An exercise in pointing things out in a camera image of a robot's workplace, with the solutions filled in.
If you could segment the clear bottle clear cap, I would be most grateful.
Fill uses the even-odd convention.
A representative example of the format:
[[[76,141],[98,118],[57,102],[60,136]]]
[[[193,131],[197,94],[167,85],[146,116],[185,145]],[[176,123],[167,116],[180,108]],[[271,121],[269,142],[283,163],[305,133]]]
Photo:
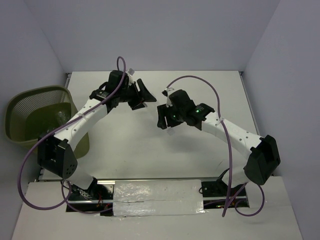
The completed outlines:
[[[70,119],[70,114],[66,110],[60,110],[55,114],[55,119],[59,126],[66,124]]]

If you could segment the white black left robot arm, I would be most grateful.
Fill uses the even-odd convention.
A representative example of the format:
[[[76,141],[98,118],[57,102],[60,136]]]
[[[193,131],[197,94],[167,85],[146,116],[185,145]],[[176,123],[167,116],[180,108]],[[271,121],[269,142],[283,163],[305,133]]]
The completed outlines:
[[[88,131],[120,103],[127,103],[134,111],[156,102],[141,79],[132,73],[113,70],[108,80],[94,90],[89,99],[64,126],[49,137],[41,137],[37,147],[37,163],[45,170],[67,180],[72,192],[85,199],[93,199],[104,190],[95,177],[78,166],[74,153]]]

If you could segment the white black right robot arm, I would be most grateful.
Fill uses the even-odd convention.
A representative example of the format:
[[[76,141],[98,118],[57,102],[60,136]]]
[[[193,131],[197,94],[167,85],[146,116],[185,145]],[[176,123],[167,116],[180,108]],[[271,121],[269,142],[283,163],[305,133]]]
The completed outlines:
[[[185,123],[230,144],[245,158],[244,166],[229,168],[219,176],[217,190],[221,195],[228,196],[235,187],[248,182],[264,185],[280,165],[277,142],[272,136],[246,131],[220,117],[212,107],[204,103],[196,105],[182,89],[167,88],[162,93],[166,103],[157,106],[159,128],[164,130]]]

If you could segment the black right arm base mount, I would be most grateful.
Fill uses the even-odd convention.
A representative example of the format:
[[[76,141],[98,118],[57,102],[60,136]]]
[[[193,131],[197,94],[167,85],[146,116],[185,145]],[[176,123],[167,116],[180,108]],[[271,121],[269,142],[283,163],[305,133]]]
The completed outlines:
[[[223,176],[229,169],[227,168],[216,180],[202,181],[201,188],[198,190],[203,197],[204,209],[221,209],[225,205],[228,185],[222,181]],[[246,190],[242,189],[237,197],[230,204],[234,208],[236,203],[239,207],[248,207]]]

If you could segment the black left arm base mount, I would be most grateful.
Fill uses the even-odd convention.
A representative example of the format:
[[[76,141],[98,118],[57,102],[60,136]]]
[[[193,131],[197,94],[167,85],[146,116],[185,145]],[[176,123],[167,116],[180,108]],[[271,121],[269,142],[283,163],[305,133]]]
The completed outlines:
[[[107,188],[99,184],[97,179],[93,179],[89,189],[81,189],[78,186],[69,183],[67,180],[60,181],[61,186],[70,190],[71,194],[67,197],[66,211],[78,212],[87,215],[100,214],[102,216],[113,215],[113,188]]]

